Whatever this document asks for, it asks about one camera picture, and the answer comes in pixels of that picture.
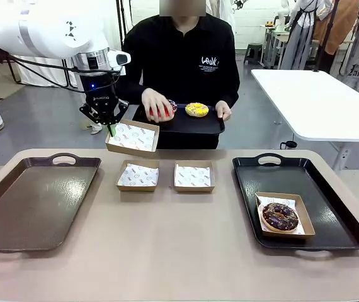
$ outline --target chair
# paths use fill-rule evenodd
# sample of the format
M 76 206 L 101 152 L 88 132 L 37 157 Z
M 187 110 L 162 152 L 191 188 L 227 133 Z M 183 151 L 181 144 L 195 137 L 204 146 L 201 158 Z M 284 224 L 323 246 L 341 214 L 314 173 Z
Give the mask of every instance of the chair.
M 259 56 L 262 53 L 262 44 L 260 43 L 250 43 L 248 44 L 247 51 L 244 57 L 244 64 L 246 61 L 257 65 L 259 63 Z

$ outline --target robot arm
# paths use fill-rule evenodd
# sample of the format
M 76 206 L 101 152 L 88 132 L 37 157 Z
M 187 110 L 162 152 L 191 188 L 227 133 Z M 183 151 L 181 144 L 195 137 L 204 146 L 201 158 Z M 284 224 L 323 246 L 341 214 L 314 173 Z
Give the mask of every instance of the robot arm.
M 244 6 L 244 3 L 247 1 L 248 0 L 234 0 L 232 3 L 232 10 L 238 11 L 239 9 L 242 9 L 242 7 Z
M 276 25 L 276 30 L 285 31 L 286 16 L 290 14 L 290 8 L 288 6 L 288 0 L 281 0 L 280 4 L 282 5 L 282 8 L 278 12 L 279 20 Z
M 127 104 L 115 95 L 115 75 L 130 63 L 128 53 L 110 50 L 103 24 L 80 0 L 42 0 L 0 6 L 0 49 L 5 53 L 50 59 L 72 58 L 84 91 L 81 112 L 95 123 L 118 122 Z

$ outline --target white table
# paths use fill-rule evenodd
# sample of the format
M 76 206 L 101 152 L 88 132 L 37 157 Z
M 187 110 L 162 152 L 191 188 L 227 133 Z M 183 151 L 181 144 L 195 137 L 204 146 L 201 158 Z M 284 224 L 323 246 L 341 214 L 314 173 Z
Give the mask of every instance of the white table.
M 253 70 L 280 114 L 303 140 L 343 142 L 333 169 L 340 171 L 359 142 L 359 92 L 325 72 L 310 70 Z M 277 146 L 280 127 L 274 141 Z

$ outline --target chocolate donut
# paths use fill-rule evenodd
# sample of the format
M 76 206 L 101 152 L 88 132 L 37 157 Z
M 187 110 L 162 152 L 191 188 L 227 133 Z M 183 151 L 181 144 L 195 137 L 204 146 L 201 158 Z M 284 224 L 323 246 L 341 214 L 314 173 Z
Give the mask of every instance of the chocolate donut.
M 281 203 L 270 203 L 262 210 L 265 225 L 272 231 L 289 233 L 299 224 L 295 211 Z

